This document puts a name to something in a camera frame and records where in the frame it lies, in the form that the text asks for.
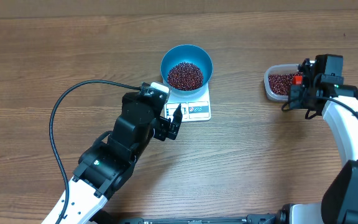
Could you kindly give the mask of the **red scoop blue handle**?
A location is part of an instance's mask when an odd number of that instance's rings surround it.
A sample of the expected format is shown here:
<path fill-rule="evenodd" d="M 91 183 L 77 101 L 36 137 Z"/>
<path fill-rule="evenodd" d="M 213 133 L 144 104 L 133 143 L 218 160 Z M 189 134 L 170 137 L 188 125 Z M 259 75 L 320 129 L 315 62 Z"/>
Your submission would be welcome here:
<path fill-rule="evenodd" d="M 293 85 L 301 85 L 303 83 L 303 76 L 302 75 L 294 75 L 292 84 Z"/>

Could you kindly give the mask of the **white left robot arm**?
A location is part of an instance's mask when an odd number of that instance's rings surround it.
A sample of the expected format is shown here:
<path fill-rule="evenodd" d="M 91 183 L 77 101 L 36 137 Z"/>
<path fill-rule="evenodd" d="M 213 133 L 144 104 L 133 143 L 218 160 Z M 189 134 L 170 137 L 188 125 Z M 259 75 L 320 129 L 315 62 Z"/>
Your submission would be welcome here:
<path fill-rule="evenodd" d="M 152 138 L 174 140 L 182 121 L 181 106 L 173 118 L 162 117 L 164 93 L 126 93 L 114 128 L 95 140 L 79 158 L 73 177 L 44 223 L 87 223 L 132 176 Z"/>

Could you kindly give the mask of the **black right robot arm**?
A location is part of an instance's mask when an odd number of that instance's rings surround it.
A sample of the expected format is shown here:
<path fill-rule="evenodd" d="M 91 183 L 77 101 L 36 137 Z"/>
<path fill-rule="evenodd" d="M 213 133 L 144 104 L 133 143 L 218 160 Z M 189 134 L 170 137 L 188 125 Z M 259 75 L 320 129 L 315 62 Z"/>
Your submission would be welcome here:
<path fill-rule="evenodd" d="M 344 84 L 343 57 L 317 55 L 299 64 L 282 111 L 306 110 L 322 116 L 334 136 L 342 169 L 319 203 L 288 204 L 277 223 L 358 224 L 358 88 Z"/>

